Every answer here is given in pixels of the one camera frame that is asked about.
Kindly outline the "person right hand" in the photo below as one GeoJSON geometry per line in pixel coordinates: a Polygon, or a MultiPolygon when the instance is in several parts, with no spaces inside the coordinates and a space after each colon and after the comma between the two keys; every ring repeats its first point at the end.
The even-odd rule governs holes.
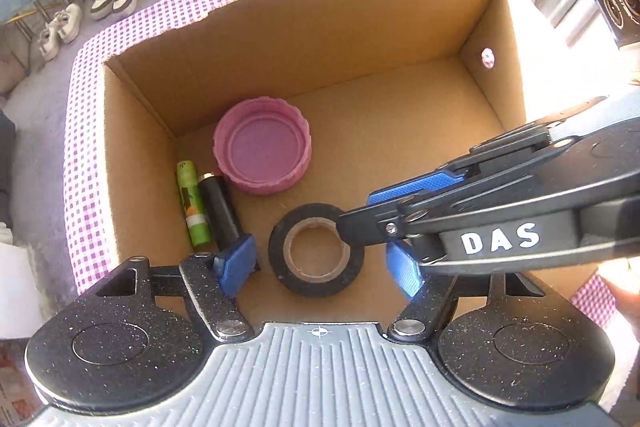
{"type": "Polygon", "coordinates": [[[616,308],[640,335],[640,259],[620,258],[599,265],[598,274],[614,296],[616,308]]]}

